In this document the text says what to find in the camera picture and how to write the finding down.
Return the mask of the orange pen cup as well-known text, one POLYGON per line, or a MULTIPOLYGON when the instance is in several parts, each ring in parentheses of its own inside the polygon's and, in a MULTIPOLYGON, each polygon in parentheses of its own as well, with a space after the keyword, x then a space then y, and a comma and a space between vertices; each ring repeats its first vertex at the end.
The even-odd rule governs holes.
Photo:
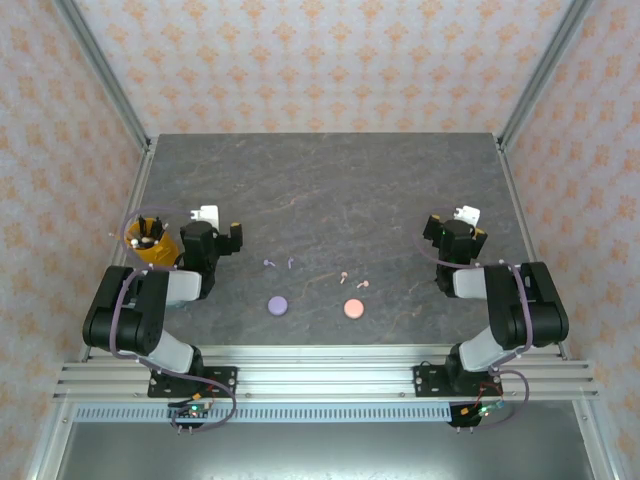
MULTIPOLYGON (((147 222, 147 236, 150 237, 150 228, 152 221, 156 218, 144 217, 147 222)), ((131 244, 127 244, 129 248, 145 263, 154 264, 160 266, 172 266, 175 264, 180 251, 176 242, 168 232, 166 225, 164 234, 160 241, 157 241, 155 245, 145 246, 140 243, 141 237, 138 229, 137 219, 126 229, 125 234, 132 239, 138 239, 139 245, 134 248, 131 244)))

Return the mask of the grey metal panel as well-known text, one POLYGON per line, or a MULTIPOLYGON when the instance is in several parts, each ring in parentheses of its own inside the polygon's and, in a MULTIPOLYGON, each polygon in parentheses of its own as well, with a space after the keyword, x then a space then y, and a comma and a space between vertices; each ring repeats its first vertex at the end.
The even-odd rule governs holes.
POLYGON ((594 480, 573 429, 444 424, 77 424, 57 480, 594 480))

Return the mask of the aluminium table edge rail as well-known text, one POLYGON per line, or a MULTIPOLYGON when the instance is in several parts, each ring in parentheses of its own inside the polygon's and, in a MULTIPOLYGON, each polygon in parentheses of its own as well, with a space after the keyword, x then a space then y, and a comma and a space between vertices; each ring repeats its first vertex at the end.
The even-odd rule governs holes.
MULTIPOLYGON (((141 206, 144 190, 155 155, 159 137, 152 137, 142 148, 140 163, 133 187, 127 200, 119 225, 125 217, 141 206)), ((26 480, 58 480, 64 470, 66 454, 72 450, 75 415, 79 403, 66 392, 61 397, 51 398, 51 408, 36 444, 26 480)))
MULTIPOLYGON (((538 254, 527 224, 525 209, 517 191, 505 147, 499 138, 495 137, 494 140, 528 258, 538 260, 538 254)), ((591 397, 583 395, 580 399, 572 401, 573 413, 583 439, 593 480, 627 480, 619 460, 612 450, 610 435, 605 429, 605 411, 602 409, 601 400, 602 396, 597 391, 591 397)))

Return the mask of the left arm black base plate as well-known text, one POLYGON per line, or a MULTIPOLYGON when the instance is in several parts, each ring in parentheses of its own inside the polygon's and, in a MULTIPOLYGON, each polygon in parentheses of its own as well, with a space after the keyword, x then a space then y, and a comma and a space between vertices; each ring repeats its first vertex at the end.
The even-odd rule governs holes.
MULTIPOLYGON (((233 392, 236 391, 238 369, 230 366, 205 366, 200 373, 190 373, 209 380, 217 381, 233 392)), ((186 380, 165 373, 151 372, 148 384, 147 396, 149 398, 186 399, 194 394, 201 396, 215 396, 228 398, 229 395, 222 392, 219 387, 200 381, 186 380)))

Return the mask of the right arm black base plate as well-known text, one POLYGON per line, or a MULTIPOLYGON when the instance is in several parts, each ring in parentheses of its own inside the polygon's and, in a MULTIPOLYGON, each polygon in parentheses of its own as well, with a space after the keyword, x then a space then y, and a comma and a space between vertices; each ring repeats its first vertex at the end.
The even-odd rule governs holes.
POLYGON ((486 372, 420 364, 413 367, 412 373, 417 397, 476 397, 482 388, 501 392, 499 384, 486 372))

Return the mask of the aluminium mounting rail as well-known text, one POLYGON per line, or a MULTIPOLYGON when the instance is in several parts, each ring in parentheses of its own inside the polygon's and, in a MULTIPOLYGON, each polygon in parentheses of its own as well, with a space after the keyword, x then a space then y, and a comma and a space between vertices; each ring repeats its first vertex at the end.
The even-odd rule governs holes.
MULTIPOLYGON (((242 401, 414 401, 413 366, 440 364, 447 345, 204 346, 207 365, 239 370, 242 401)), ((503 378, 505 397, 533 401, 598 400, 601 388, 589 362, 562 357, 557 346, 531 349, 506 364, 523 380, 503 378)), ((149 373, 143 366, 92 349, 83 362, 62 367, 53 397, 58 401, 143 401, 149 373)))

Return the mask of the aluminium frame post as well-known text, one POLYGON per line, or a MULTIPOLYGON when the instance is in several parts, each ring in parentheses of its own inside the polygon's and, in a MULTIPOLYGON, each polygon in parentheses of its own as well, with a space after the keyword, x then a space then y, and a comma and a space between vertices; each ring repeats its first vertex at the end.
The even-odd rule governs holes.
POLYGON ((533 111, 539 96, 554 73, 557 64, 571 43, 593 1, 571 0, 505 127, 496 137, 500 152, 506 153, 514 144, 517 133, 533 111))
POLYGON ((151 143, 138 115, 100 47, 76 0, 52 0, 66 21, 135 143, 146 151, 151 143))

